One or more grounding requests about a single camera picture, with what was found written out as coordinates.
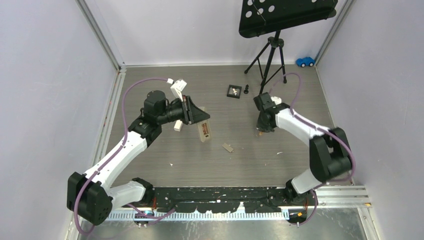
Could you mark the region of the beige battery cover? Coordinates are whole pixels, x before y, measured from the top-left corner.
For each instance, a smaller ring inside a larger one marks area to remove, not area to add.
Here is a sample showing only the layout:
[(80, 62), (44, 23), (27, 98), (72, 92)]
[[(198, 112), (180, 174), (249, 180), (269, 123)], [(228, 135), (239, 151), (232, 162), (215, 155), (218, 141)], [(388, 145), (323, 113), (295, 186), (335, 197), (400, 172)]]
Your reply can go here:
[(223, 143), (222, 147), (229, 153), (232, 153), (234, 151), (234, 149), (227, 143)]

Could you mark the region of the white beige remote control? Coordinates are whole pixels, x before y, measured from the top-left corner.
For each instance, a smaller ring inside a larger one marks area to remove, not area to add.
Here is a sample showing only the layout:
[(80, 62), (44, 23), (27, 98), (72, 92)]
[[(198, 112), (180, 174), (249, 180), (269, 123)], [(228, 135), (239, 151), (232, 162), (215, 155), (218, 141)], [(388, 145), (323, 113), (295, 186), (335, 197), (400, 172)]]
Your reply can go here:
[(202, 143), (206, 143), (212, 139), (209, 119), (198, 122), (196, 126), (198, 130), (199, 139)]

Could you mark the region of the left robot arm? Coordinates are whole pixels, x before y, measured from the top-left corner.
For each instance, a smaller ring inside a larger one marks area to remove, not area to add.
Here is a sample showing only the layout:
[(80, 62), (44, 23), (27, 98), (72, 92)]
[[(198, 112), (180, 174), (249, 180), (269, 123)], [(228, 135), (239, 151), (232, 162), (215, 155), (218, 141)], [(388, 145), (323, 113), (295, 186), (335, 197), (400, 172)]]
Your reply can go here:
[(148, 207), (153, 202), (153, 185), (139, 177), (120, 186), (112, 184), (156, 140), (163, 125), (176, 121), (193, 125), (211, 117), (190, 96), (169, 101), (160, 90), (147, 94), (140, 112), (120, 142), (100, 162), (85, 173), (74, 172), (68, 178), (66, 207), (94, 226), (103, 223), (116, 208), (133, 203)]

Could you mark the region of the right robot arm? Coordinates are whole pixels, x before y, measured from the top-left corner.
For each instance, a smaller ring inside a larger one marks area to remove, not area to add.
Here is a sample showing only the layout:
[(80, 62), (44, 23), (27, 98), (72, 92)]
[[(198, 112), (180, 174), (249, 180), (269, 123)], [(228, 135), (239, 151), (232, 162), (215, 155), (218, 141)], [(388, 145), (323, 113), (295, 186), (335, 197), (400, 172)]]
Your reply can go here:
[(352, 151), (343, 129), (316, 124), (267, 92), (259, 94), (253, 101), (259, 110), (256, 123), (258, 131), (270, 133), (279, 128), (308, 147), (309, 167), (285, 184), (283, 198), (288, 203), (299, 205), (310, 190), (347, 172), (353, 172), (355, 164)]

